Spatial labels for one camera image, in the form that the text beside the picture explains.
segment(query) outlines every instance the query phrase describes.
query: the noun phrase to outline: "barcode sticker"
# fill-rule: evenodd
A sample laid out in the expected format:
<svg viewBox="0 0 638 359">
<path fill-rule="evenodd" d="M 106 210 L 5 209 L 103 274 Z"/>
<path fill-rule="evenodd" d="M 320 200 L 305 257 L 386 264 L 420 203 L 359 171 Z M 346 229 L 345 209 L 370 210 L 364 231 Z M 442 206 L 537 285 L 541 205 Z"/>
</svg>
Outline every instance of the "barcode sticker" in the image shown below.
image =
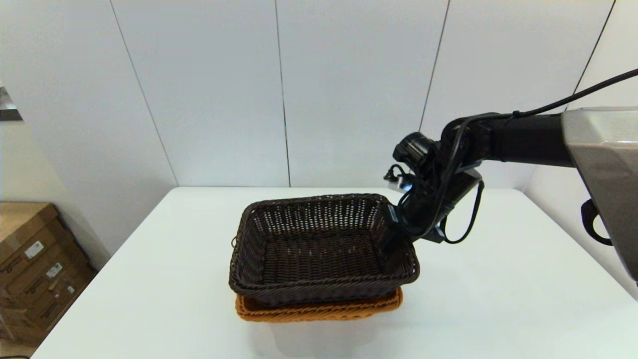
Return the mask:
<svg viewBox="0 0 638 359">
<path fill-rule="evenodd" d="M 42 242 L 37 241 L 36 243 L 33 243 L 31 247 L 24 251 L 24 255 L 27 256 L 27 258 L 31 259 L 37 256 L 38 253 L 40 253 L 43 249 L 44 245 L 42 244 Z"/>
<path fill-rule="evenodd" d="M 58 273 L 60 273 L 61 270 L 62 270 L 62 265 L 60 264 L 60 262 L 58 262 L 54 264 L 53 267 L 51 267 L 51 269 L 47 271 L 47 277 L 51 279 L 55 277 Z"/>
</svg>

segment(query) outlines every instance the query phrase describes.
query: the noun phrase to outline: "black strap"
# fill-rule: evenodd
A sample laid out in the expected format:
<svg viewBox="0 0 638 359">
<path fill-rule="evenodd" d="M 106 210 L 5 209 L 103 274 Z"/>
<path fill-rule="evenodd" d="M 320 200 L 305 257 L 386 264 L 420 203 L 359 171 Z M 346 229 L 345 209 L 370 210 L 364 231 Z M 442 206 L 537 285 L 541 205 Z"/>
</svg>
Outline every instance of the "black strap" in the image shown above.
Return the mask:
<svg viewBox="0 0 638 359">
<path fill-rule="evenodd" d="M 478 190 L 477 190 L 477 198 L 474 200 L 474 209 L 472 210 L 472 217 L 470 219 L 470 224 L 468 225 L 467 230 L 465 230 L 465 234 L 461 238 L 459 238 L 456 241 L 452 241 L 447 238 L 447 234 L 445 233 L 445 225 L 447 224 L 447 216 L 443 218 L 443 220 L 441 221 L 441 224 L 439 225 L 439 228 L 441 229 L 441 232 L 443 233 L 443 240 L 446 243 L 449 243 L 449 244 L 461 243 L 462 241 L 465 240 L 465 238 L 468 237 L 468 235 L 470 234 L 472 230 L 472 227 L 474 227 L 474 221 L 477 219 L 477 214 L 479 213 L 478 208 L 480 206 L 480 198 L 481 198 L 481 195 L 483 194 L 483 189 L 485 189 L 485 183 L 483 181 L 479 181 Z"/>
<path fill-rule="evenodd" d="M 585 227 L 585 231 L 597 242 L 602 243 L 604 245 L 613 246 L 609 238 L 603 238 L 594 229 L 594 219 L 598 217 L 600 214 L 598 212 L 598 208 L 596 208 L 596 204 L 591 199 L 588 199 L 581 206 L 581 216 L 582 216 L 582 225 Z"/>
</svg>

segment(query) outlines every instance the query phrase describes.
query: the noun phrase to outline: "panel seam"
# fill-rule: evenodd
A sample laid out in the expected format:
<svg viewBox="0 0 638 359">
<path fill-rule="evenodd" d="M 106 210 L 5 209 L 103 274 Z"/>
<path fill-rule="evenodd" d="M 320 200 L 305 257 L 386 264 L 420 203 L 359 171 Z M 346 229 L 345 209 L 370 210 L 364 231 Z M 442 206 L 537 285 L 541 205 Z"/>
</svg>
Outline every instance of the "panel seam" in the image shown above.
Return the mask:
<svg viewBox="0 0 638 359">
<path fill-rule="evenodd" d="M 605 32 L 605 26 L 607 26 L 607 22 L 609 21 L 609 17 L 611 16 L 611 12 L 613 11 L 615 4 L 616 4 L 616 0 L 614 0 L 611 3 L 611 7 L 609 8 L 609 13 L 607 13 L 607 18 L 605 19 L 605 22 L 602 24 L 602 29 L 600 30 L 600 33 L 598 34 L 598 38 L 596 39 L 596 43 L 594 44 L 594 48 L 591 50 L 590 57 L 587 59 L 587 63 L 585 64 L 585 67 L 582 69 L 581 76 L 578 78 L 578 82 L 576 82 L 576 87 L 574 88 L 574 92 L 572 94 L 576 93 L 576 91 L 578 91 L 578 86 L 581 85 L 582 78 L 585 76 L 585 72 L 587 71 L 587 67 L 589 67 L 589 65 L 590 65 L 591 59 L 594 56 L 594 52 L 596 52 L 596 48 L 598 47 L 598 43 L 600 42 L 600 38 L 602 37 L 602 33 Z"/>
<path fill-rule="evenodd" d="M 427 85 L 426 101 L 423 104 L 423 112 L 421 112 L 421 121 L 419 122 L 419 132 L 421 132 L 421 127 L 423 126 L 423 119 L 426 115 L 427 100 L 430 97 L 430 90 L 432 90 L 432 82 L 434 81 L 436 63 L 438 61 L 439 52 L 441 51 L 441 43 L 443 42 L 443 33 L 445 32 L 445 23 L 447 22 L 447 14 L 450 11 L 450 2 L 451 0 L 447 0 L 447 6 L 445 7 L 445 16 L 443 18 L 443 26 L 441 27 L 441 35 L 439 36 L 439 42 L 438 42 L 438 45 L 436 46 L 436 55 L 434 56 L 434 65 L 432 66 L 432 74 L 430 75 L 430 81 L 429 81 L 429 84 Z"/>
<path fill-rule="evenodd" d="M 279 39 L 279 13 L 277 11 L 277 0 L 275 2 L 275 22 L 277 24 L 277 52 L 279 53 L 279 80 L 281 81 L 281 109 L 283 111 L 283 137 L 286 141 L 286 165 L 288 167 L 288 187 L 292 187 L 290 181 L 290 154 L 288 152 L 288 127 L 286 125 L 286 101 L 283 94 L 283 69 L 281 67 L 281 40 Z"/>
<path fill-rule="evenodd" d="M 137 74 L 137 70 L 135 69 L 135 64 L 133 63 L 133 58 L 131 57 L 131 52 L 128 50 L 128 46 L 126 44 L 126 40 L 124 39 L 124 33 L 122 32 L 122 27 L 120 26 L 119 19 L 117 18 L 117 14 L 115 13 L 115 7 L 113 6 L 113 0 L 109 0 L 111 4 L 111 10 L 113 10 L 113 16 L 115 17 L 115 23 L 117 24 L 117 28 L 120 32 L 120 36 L 122 37 L 122 42 L 124 43 L 124 48 L 126 49 L 126 54 L 128 55 L 128 60 L 131 63 L 131 67 L 133 68 L 133 73 L 135 74 L 135 80 L 137 81 L 137 86 L 140 88 L 140 92 L 142 93 L 142 98 L 144 99 L 144 103 L 146 104 L 146 109 L 149 111 L 149 115 L 151 117 L 151 122 L 153 123 L 153 127 L 155 128 L 155 133 L 158 136 L 159 143 L 161 144 L 161 148 L 164 151 L 164 156 L 166 157 L 166 161 L 168 163 L 168 168 L 170 168 L 170 172 L 173 174 L 173 179 L 175 180 L 175 185 L 179 187 L 179 182 L 177 180 L 177 176 L 175 175 L 175 171 L 173 170 L 173 165 L 170 163 L 170 159 L 168 158 L 168 153 L 166 152 L 166 146 L 164 146 L 164 142 L 161 139 L 160 131 L 158 130 L 158 126 L 155 123 L 155 117 L 153 116 L 153 112 L 151 111 L 151 106 L 149 106 L 149 101 L 146 99 L 146 94 L 144 93 L 144 88 L 142 87 L 142 83 L 140 82 L 140 77 Z"/>
</svg>

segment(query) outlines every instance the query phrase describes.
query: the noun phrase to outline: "basket rim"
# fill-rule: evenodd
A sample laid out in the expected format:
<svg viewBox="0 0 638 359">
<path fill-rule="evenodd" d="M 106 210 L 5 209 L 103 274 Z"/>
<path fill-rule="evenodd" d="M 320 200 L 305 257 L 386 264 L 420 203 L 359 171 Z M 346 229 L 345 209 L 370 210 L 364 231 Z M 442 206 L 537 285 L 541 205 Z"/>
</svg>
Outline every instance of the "basket rim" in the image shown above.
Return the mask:
<svg viewBox="0 0 638 359">
<path fill-rule="evenodd" d="M 327 279 L 309 279 L 309 280 L 296 280 L 293 282 L 282 282 L 282 283 L 271 283 L 271 284 L 252 284 L 246 283 L 243 281 L 242 277 L 238 273 L 237 270 L 233 270 L 233 267 L 237 265 L 237 258 L 239 257 L 241 251 L 241 238 L 242 238 L 242 230 L 243 224 L 246 223 L 249 216 L 258 208 L 267 207 L 267 206 L 277 206 L 277 205 L 289 205 L 305 202 L 324 202 L 324 201 L 335 201 L 349 198 L 357 198 L 363 197 L 368 199 L 379 200 L 382 204 L 389 204 L 390 201 L 382 194 L 375 193 L 365 193 L 365 194 L 328 194 L 328 195 L 316 195 L 310 197 L 296 197 L 291 199 L 268 199 L 264 201 L 254 202 L 250 204 L 244 210 L 242 214 L 240 226 L 237 230 L 236 236 L 236 245 L 233 250 L 233 254 L 231 257 L 231 270 L 230 270 L 230 280 L 229 285 L 233 289 L 237 289 L 240 291 L 266 291 L 272 289 L 285 289 L 285 288 L 297 288 L 301 289 L 303 287 L 322 287 L 322 286 L 334 286 L 334 285 L 347 285 L 347 286 L 379 286 L 379 287 L 388 287 L 389 282 L 395 282 L 396 286 L 399 287 L 403 284 L 408 284 L 414 282 L 419 277 L 419 261 L 417 259 L 416 251 L 414 246 L 411 243 L 406 243 L 408 247 L 406 248 L 406 261 L 411 263 L 412 265 L 410 271 L 403 271 L 400 273 L 391 273 L 391 274 L 377 274 L 377 275 L 357 275 L 350 277 L 338 277 L 338 278 L 327 278 Z"/>
</svg>

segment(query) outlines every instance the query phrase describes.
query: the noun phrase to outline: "cardboard box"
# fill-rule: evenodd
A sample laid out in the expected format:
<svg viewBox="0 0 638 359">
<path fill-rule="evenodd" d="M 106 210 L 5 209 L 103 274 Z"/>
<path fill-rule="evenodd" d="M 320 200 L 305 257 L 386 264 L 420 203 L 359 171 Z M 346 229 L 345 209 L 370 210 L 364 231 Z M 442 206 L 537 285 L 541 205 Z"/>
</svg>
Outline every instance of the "cardboard box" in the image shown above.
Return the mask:
<svg viewBox="0 0 638 359">
<path fill-rule="evenodd" d="M 0 331 L 0 338 L 14 340 L 29 346 L 39 346 L 47 337 L 48 332 L 44 330 L 21 328 L 5 325 Z"/>
<path fill-rule="evenodd" d="M 92 277 L 93 271 L 86 264 L 68 268 L 33 306 L 27 309 L 1 308 L 0 316 L 5 325 L 12 328 L 48 330 L 66 312 Z"/>
<path fill-rule="evenodd" d="M 13 297 L 0 287 L 0 308 L 1 307 L 16 307 L 18 303 L 13 299 Z"/>
<path fill-rule="evenodd" d="M 70 236 L 49 248 L 7 287 L 13 301 L 30 307 L 67 269 L 87 265 L 86 256 L 71 239 Z"/>
<path fill-rule="evenodd" d="M 0 263 L 56 216 L 50 203 L 0 202 Z"/>
<path fill-rule="evenodd" d="M 18 277 L 31 263 L 42 256 L 58 239 L 68 238 L 70 234 L 57 219 L 51 220 L 20 248 L 0 263 L 0 287 L 6 287 Z"/>
</svg>

